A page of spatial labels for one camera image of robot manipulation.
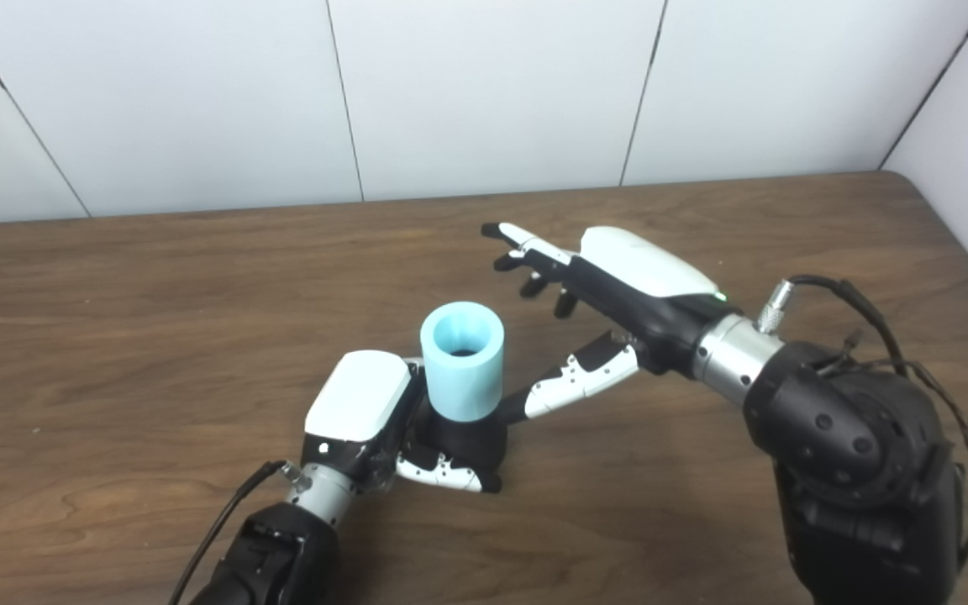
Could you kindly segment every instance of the light blue cup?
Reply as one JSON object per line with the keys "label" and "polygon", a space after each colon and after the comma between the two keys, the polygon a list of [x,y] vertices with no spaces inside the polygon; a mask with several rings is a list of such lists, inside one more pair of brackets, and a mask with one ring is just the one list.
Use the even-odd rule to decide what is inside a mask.
{"label": "light blue cup", "polygon": [[477,302],[449,302],[420,326],[420,349],[431,407],[443,417],[472,422],[502,397],[502,344],[495,311]]}

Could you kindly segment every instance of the cup opening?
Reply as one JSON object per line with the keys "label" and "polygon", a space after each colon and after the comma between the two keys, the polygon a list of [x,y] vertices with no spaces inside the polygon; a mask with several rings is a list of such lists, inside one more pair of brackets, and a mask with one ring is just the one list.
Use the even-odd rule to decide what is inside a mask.
{"label": "cup opening", "polygon": [[435,325],[433,338],[439,350],[447,355],[472,357],[492,341],[492,330],[480,318],[455,313],[447,315]]}

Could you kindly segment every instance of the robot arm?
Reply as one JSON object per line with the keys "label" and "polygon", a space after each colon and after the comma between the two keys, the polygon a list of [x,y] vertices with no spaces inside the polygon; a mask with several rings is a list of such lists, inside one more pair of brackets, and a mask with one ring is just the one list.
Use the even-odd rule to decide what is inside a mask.
{"label": "robot arm", "polygon": [[412,425],[425,387],[420,360],[381,351],[343,356],[308,411],[301,464],[268,463],[242,486],[193,556],[171,605],[234,505],[273,472],[289,481],[284,501],[245,520],[192,605],[322,601],[338,567],[337,529],[350,504],[385,489],[395,475],[456,490],[499,491],[495,475],[415,443]]}
{"label": "robot arm", "polygon": [[[485,224],[481,233],[514,248],[496,260],[497,271],[533,269],[523,297],[560,283],[556,317],[581,300],[629,333],[592,342],[503,399],[504,418],[532,418],[613,386],[634,374],[628,361],[589,380],[595,372],[584,372],[581,358],[604,368],[633,351],[637,367],[679,372],[741,408],[753,443],[776,463],[792,566],[818,604],[946,601],[968,555],[968,540],[960,547],[961,467],[952,464],[933,402],[904,378],[909,361],[894,338],[885,341],[899,375],[858,364],[849,350],[784,342],[775,330],[795,283],[781,283],[753,322],[702,273],[621,229],[588,229],[580,253],[508,223]],[[883,327],[849,283],[804,279],[848,294],[850,305]]]}

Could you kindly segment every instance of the cable connector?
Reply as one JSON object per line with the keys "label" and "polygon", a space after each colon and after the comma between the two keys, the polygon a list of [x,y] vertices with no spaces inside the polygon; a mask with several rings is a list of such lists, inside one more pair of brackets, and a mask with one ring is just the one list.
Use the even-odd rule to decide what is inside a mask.
{"label": "cable connector", "polygon": [[757,332],[768,336],[776,333],[779,325],[783,323],[792,292],[794,292],[794,283],[790,280],[783,280],[777,284],[776,290],[771,293],[768,302],[765,302],[763,309],[760,310],[760,317],[756,321]]}
{"label": "cable connector", "polygon": [[289,462],[289,460],[286,460],[286,462],[279,467],[279,472],[283,474],[283,477],[289,481],[289,485],[291,485],[293,491],[297,493],[304,492],[312,486],[312,478],[304,474],[304,472],[301,471],[300,466]]}

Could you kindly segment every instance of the wood grain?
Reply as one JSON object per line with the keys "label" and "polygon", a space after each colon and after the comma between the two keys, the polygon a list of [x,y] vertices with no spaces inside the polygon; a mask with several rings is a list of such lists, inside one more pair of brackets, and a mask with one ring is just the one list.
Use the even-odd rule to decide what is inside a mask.
{"label": "wood grain", "polygon": [[[503,317],[508,390],[607,328],[521,302],[477,236],[495,219],[569,248],[633,229],[750,311],[781,276],[848,276],[968,410],[968,256],[891,173],[0,225],[0,604],[164,602],[239,482],[297,454],[339,356],[415,354],[441,303]],[[796,307],[786,336],[860,324],[814,292]],[[809,602],[768,460],[698,384],[636,376],[518,426],[503,477],[362,498],[334,602]]]}

